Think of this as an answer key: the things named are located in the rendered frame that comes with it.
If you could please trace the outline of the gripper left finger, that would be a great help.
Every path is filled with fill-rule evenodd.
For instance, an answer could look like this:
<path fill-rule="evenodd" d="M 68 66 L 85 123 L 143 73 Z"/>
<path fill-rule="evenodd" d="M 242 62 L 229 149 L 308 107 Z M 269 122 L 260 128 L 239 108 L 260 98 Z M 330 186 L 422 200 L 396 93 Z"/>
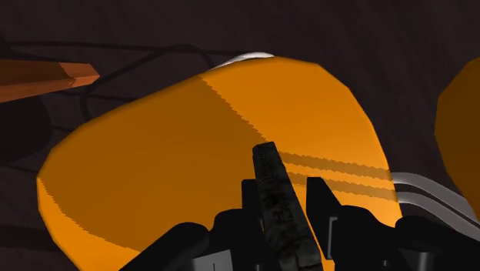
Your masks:
<path fill-rule="evenodd" d="M 211 229 L 179 223 L 119 271 L 268 271 L 257 181 L 242 181 L 242 207 L 218 213 Z"/>

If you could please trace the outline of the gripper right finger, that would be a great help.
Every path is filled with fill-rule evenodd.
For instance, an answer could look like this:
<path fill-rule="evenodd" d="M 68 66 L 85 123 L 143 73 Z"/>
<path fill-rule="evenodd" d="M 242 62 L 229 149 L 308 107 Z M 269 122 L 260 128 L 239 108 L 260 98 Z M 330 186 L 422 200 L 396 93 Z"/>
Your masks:
<path fill-rule="evenodd" d="M 480 242 L 421 216 L 393 227 L 343 206 L 321 177 L 308 177 L 306 214 L 335 271 L 480 271 Z"/>

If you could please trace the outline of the dark grey stick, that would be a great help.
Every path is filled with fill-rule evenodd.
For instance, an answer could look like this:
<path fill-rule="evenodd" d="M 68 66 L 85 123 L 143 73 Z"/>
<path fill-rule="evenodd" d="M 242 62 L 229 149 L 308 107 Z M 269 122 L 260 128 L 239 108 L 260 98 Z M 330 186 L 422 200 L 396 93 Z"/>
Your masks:
<path fill-rule="evenodd" d="M 273 142 L 252 149 L 265 240 L 282 271 L 324 271 L 321 253 Z"/>

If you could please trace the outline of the grey curved double tube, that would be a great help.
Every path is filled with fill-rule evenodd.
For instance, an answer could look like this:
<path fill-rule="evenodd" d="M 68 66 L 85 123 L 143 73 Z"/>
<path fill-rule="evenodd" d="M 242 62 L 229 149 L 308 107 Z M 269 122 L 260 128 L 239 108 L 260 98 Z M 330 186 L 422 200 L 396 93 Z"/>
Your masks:
<path fill-rule="evenodd" d="M 393 172 L 395 185 L 415 187 L 432 196 L 417 192 L 397 192 L 399 203 L 420 207 L 456 231 L 480 242 L 480 222 L 466 198 L 424 176 Z"/>

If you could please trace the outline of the large orange cushion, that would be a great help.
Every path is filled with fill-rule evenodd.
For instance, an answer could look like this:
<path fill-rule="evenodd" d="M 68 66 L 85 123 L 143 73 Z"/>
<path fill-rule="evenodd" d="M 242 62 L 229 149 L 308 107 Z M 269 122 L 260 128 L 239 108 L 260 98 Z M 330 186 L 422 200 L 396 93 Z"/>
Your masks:
<path fill-rule="evenodd" d="M 48 154 L 38 208 L 79 271 L 118 271 L 180 222 L 241 205 L 252 148 L 274 142 L 300 201 L 321 176 L 338 200 L 393 226 L 402 213 L 374 127 L 320 65 L 233 62 L 114 109 Z"/>

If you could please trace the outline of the orange rounded cushion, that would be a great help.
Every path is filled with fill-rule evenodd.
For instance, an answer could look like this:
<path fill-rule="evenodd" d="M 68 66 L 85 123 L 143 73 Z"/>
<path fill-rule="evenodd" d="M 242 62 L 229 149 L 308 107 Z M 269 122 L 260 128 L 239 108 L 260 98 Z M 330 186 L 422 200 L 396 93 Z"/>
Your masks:
<path fill-rule="evenodd" d="M 439 95 L 435 139 L 446 172 L 480 220 L 480 57 Z"/>

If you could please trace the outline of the orange-brown wooden bar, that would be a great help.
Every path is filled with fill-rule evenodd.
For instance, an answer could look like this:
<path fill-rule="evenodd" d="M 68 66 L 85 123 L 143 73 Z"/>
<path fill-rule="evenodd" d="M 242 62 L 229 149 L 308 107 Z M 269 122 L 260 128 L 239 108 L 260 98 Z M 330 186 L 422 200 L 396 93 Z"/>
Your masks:
<path fill-rule="evenodd" d="M 88 63 L 0 59 L 0 102 L 90 85 L 98 78 Z"/>

